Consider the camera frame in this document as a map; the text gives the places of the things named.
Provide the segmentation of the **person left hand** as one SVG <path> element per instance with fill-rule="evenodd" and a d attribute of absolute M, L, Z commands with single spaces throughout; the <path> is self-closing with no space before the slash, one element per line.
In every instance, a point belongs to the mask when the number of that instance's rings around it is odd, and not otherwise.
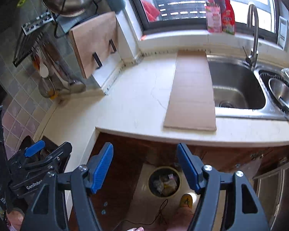
<path fill-rule="evenodd" d="M 7 226 L 9 230 L 20 231 L 24 220 L 24 213 L 19 209 L 14 209 L 10 213 L 6 213 Z"/>

